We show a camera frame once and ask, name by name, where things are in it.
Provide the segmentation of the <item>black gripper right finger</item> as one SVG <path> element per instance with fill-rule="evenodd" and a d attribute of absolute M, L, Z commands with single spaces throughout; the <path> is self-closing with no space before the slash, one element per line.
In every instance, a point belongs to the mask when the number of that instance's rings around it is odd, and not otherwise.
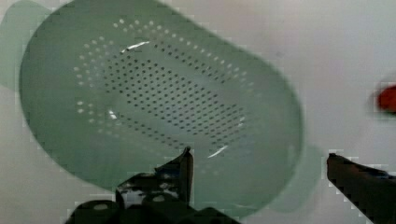
<path fill-rule="evenodd" d="M 396 182 L 389 173 L 330 153 L 327 178 L 374 224 L 395 224 Z"/>

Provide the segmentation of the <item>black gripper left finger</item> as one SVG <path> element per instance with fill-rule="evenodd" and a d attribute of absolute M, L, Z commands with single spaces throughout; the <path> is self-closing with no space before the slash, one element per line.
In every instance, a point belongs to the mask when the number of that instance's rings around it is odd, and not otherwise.
<path fill-rule="evenodd" d="M 152 173 L 132 176 L 116 187 L 116 199 L 80 204 L 64 224 L 240 224 L 213 207 L 190 206 L 191 149 Z"/>

